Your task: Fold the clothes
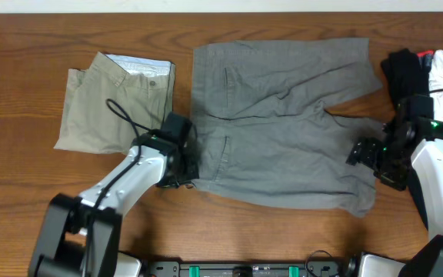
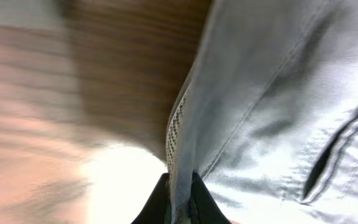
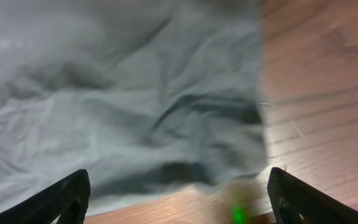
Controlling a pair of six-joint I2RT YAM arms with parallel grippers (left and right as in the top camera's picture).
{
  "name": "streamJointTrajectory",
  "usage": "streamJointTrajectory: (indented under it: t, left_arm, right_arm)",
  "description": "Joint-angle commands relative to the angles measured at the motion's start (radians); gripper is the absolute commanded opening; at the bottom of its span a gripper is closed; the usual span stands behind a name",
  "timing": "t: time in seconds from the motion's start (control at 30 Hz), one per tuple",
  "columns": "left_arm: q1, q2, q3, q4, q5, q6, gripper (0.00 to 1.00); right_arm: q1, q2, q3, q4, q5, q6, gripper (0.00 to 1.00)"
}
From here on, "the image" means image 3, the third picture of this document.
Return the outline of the grey shorts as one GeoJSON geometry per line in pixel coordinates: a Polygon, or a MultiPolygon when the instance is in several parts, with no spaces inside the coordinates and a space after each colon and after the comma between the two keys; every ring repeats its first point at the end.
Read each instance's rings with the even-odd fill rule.
{"type": "Polygon", "coordinates": [[[266,165],[259,1],[0,1],[0,212],[78,169],[89,212],[266,165]]]}

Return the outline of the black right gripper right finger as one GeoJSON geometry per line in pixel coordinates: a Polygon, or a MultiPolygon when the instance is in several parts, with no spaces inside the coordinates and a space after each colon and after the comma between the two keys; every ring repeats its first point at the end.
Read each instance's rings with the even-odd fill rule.
{"type": "Polygon", "coordinates": [[[358,224],[358,211],[273,167],[267,192],[278,224],[358,224]]]}

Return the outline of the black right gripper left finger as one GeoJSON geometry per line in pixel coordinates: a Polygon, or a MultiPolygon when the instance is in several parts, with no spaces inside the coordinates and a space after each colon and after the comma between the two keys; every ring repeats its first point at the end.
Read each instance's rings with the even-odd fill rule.
{"type": "Polygon", "coordinates": [[[0,213],[0,224],[83,224],[90,192],[88,172],[77,170],[0,213]]]}

